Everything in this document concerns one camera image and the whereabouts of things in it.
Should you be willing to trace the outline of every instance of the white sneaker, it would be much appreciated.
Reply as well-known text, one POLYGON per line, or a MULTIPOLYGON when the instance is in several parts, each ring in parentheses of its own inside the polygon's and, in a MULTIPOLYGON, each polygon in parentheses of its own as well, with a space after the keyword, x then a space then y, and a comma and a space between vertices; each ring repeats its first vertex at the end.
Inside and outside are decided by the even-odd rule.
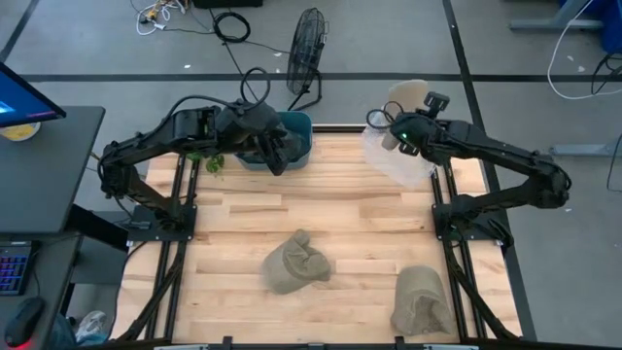
POLYGON ((102 311, 91 311, 80 322, 76 332, 76 341, 80 343, 86 336, 103 333, 106 314, 102 311))

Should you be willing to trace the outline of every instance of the fan grille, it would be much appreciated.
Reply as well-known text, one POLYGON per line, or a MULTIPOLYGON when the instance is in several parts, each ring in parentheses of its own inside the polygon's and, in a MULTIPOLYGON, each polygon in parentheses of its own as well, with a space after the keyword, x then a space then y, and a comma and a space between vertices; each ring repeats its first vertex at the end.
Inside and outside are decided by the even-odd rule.
POLYGON ((311 86, 320 65, 325 35, 322 13, 316 8, 305 10, 298 21, 290 50, 287 85, 291 92, 300 94, 311 86))

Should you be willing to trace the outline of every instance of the green plant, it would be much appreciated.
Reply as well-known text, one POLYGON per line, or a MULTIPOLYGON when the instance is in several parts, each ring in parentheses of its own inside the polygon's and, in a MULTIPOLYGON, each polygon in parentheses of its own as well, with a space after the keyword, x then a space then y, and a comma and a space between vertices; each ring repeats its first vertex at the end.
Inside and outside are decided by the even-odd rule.
MULTIPOLYGON (((203 156, 197 152, 186 155, 186 158, 196 161, 202 160, 203 156)), ((218 176, 223 172, 225 166, 225 157, 222 155, 211 156, 205 159, 205 170, 214 176, 218 176)))
POLYGON ((218 176, 223 172, 223 167, 225 166, 225 157, 218 155, 213 157, 208 157, 205 161, 205 170, 207 172, 214 174, 214 176, 218 176))

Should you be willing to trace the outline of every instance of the folded cloth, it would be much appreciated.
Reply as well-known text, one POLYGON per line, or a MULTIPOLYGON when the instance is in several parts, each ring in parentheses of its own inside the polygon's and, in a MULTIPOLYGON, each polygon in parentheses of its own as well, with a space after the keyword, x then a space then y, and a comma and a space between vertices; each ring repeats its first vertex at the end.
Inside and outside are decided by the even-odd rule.
POLYGON ((283 295, 313 281, 330 279, 330 263, 322 253, 309 247, 310 239, 308 232, 299 229, 265 258, 261 273, 270 291, 283 295))
POLYGON ((453 332, 451 312, 436 271, 421 265, 399 273, 391 324, 404 335, 453 332))

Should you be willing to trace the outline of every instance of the black floor stripe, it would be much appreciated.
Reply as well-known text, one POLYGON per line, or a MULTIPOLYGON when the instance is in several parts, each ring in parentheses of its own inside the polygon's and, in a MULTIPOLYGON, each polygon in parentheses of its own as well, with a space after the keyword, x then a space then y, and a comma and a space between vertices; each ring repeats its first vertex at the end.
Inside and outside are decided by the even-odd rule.
MULTIPOLYGON (((456 58, 458 59, 458 65, 460 66, 460 72, 463 84, 465 86, 466 102, 468 103, 468 108, 470 110, 473 123, 479 126, 482 130, 485 130, 481 110, 479 108, 479 103, 477 102, 475 87, 473 86, 473 77, 470 75, 470 71, 468 69, 465 48, 460 37, 460 31, 458 28, 458 23, 456 21, 456 15, 451 4, 451 0, 443 0, 443 8, 445 10, 445 16, 447 17, 447 24, 449 26, 451 39, 454 44, 454 50, 456 52, 456 58)), ((484 173, 486 175, 490 191, 500 191, 501 185, 499 183, 499 178, 497 177, 497 171, 495 170, 495 166, 489 162, 484 162, 484 173)), ((509 228, 506 212, 504 210, 501 210, 499 211, 499 213, 502 221, 509 228)), ((510 280, 511 289, 514 296, 514 303, 518 312, 518 318, 521 324, 523 336, 528 340, 536 340, 536 329, 534 327, 534 320, 532 318, 532 313, 529 308, 529 302, 527 300, 527 293, 525 291, 523 276, 521 274, 520 266, 518 264, 518 257, 516 255, 514 247, 509 250, 504 250, 503 257, 506 261, 508 277, 510 280)))
MULTIPOLYGON (((133 83, 133 82, 238 82, 240 75, 231 74, 23 74, 30 83, 133 83)), ((470 75, 473 83, 547 83, 545 75, 470 75)), ((429 82, 462 82, 461 74, 436 73, 324 73, 325 81, 403 81, 423 79, 429 82)), ((603 82, 606 76, 597 76, 596 82, 603 82)), ((272 81, 285 81, 286 74, 270 74, 272 81)), ((551 76, 555 83, 589 83, 590 76, 555 75, 551 76)), ((249 80, 261 81, 262 75, 252 75, 249 80)), ((609 78, 613 82, 622 82, 622 76, 609 78)))
POLYGON ((13 31, 13 34, 11 34, 7 45, 5 45, 4 49, 2 49, 2 51, 0 52, 0 62, 5 62, 7 58, 9 58, 9 54, 11 54, 11 51, 15 47, 17 39, 19 39, 23 28, 25 28, 26 24, 28 24, 32 13, 35 11, 38 4, 39 0, 30 0, 30 4, 28 4, 28 7, 26 8, 26 12, 19 19, 16 29, 13 31))
MULTIPOLYGON (((240 75, 231 74, 23 74, 31 83, 63 82, 63 83, 107 83, 107 82, 238 82, 240 75)), ((262 81, 261 74, 249 77, 250 81, 262 81)), ((272 81, 285 81, 284 73, 270 74, 272 81)), ((459 74, 428 74, 428 73, 323 73, 324 81, 402 81, 423 79, 431 82, 459 82, 459 74)))

